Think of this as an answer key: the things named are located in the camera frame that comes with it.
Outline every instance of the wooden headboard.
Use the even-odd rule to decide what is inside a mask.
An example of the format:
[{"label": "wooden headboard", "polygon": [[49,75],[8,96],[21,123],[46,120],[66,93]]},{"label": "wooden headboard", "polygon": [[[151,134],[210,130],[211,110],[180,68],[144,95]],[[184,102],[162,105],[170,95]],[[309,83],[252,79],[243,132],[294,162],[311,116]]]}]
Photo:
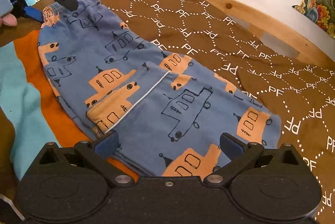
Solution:
[{"label": "wooden headboard", "polygon": [[285,42],[299,52],[297,60],[320,66],[335,68],[335,62],[323,51],[284,23],[235,0],[206,0],[225,13],[250,23],[249,31],[257,38],[264,32]]}]

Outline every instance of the human hand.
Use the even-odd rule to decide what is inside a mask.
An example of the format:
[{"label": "human hand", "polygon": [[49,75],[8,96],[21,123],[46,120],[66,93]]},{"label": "human hand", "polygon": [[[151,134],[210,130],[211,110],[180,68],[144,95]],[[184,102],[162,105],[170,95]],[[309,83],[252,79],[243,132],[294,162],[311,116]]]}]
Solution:
[{"label": "human hand", "polygon": [[0,26],[2,26],[2,24],[9,27],[15,27],[17,25],[17,20],[13,14],[8,14],[4,18],[0,18]]}]

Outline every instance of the screw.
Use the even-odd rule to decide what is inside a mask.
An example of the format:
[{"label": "screw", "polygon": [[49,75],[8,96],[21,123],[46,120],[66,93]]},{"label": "screw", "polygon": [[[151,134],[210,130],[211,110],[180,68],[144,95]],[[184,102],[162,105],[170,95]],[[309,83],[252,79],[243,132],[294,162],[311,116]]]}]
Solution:
[{"label": "screw", "polygon": [[209,175],[207,181],[211,183],[220,183],[223,181],[223,178],[220,175]]},{"label": "screw", "polygon": [[125,184],[125,183],[128,183],[128,182],[131,182],[131,177],[128,176],[128,175],[119,175],[115,178],[115,181],[117,183]]},{"label": "screw", "polygon": [[173,186],[174,183],[173,183],[173,182],[166,182],[165,185],[166,185],[166,186]]}]

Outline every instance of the finger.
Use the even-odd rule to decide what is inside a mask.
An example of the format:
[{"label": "finger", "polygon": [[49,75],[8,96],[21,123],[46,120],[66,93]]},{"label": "finger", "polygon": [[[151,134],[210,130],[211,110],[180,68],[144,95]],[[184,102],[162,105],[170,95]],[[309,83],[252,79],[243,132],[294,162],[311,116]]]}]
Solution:
[{"label": "finger", "polygon": [[2,18],[2,22],[6,26],[14,27],[17,25],[17,19],[13,14],[8,14]]}]

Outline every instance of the orange truck print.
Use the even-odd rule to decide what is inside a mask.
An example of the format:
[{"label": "orange truck print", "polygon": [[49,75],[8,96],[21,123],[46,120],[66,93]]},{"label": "orange truck print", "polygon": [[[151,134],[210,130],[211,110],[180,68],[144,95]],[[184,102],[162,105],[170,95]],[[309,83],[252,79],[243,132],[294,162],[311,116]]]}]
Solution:
[{"label": "orange truck print", "polygon": [[126,28],[128,28],[128,25],[125,22],[121,22],[120,27],[121,27],[121,29],[126,29]]},{"label": "orange truck print", "polygon": [[49,62],[46,60],[45,54],[57,51],[58,46],[59,46],[59,43],[49,43],[49,44],[37,47],[43,67],[49,64]]},{"label": "orange truck print", "polygon": [[168,165],[162,176],[199,176],[201,180],[203,180],[213,172],[220,153],[220,148],[215,144],[210,145],[204,157],[196,153],[192,148],[188,148],[182,155]]},{"label": "orange truck print", "polygon": [[178,74],[178,77],[171,83],[171,87],[174,90],[178,90],[180,87],[186,85],[190,78],[192,78],[191,76],[183,74],[187,67],[193,65],[193,62],[191,62],[192,58],[186,55],[180,57],[176,53],[172,53],[168,56],[166,56],[163,51],[161,53],[164,59],[160,63],[160,68],[168,69],[172,73]]},{"label": "orange truck print", "polygon": [[45,26],[54,27],[54,24],[59,21],[59,15],[54,15],[53,10],[50,7],[43,9],[44,23],[41,25],[41,29]]},{"label": "orange truck print", "polygon": [[129,110],[132,104],[127,98],[139,89],[140,86],[136,82],[130,82],[113,91],[87,112],[88,118],[105,133]]},{"label": "orange truck print", "polygon": [[94,105],[105,95],[110,94],[113,89],[121,85],[136,72],[136,70],[131,70],[128,74],[124,75],[118,69],[105,71],[98,67],[97,69],[99,73],[88,82],[97,93],[85,100],[87,108]]},{"label": "orange truck print", "polygon": [[262,140],[262,134],[264,128],[272,123],[270,114],[250,107],[242,117],[237,116],[235,113],[233,115],[238,120],[236,132],[238,136],[249,142],[258,142],[259,144],[266,145],[266,142]]},{"label": "orange truck print", "polygon": [[217,73],[214,73],[214,77],[226,83],[226,87],[224,89],[226,92],[229,92],[231,94],[234,94],[236,92],[237,88],[234,84],[224,79],[223,77],[219,76]]}]

